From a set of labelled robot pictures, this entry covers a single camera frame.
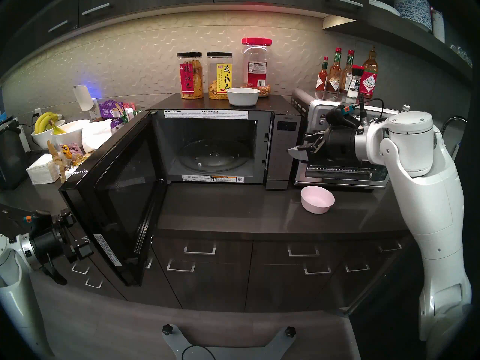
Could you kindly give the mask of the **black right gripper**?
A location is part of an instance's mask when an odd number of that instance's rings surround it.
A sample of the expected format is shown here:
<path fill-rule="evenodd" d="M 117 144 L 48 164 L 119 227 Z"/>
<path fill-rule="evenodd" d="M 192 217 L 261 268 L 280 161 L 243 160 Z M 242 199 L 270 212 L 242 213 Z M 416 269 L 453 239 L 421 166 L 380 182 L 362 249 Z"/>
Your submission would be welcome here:
<path fill-rule="evenodd" d="M 293 159 L 306 162 L 315 161 L 318 157 L 335 162 L 357 162 L 356 132 L 349 127 L 329 127 L 325 133 L 306 134 L 304 146 L 289 148 L 288 154 Z"/>

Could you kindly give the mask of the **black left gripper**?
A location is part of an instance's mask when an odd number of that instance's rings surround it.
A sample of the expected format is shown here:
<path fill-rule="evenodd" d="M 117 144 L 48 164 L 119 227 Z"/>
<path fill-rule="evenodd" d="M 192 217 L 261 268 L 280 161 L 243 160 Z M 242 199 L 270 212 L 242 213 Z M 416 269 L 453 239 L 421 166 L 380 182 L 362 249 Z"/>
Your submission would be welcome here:
<path fill-rule="evenodd" d="M 68 262 L 84 260 L 94 254 L 89 238 L 69 209 L 56 216 L 56 225 L 32 225 L 30 242 L 39 262 L 65 257 Z"/>

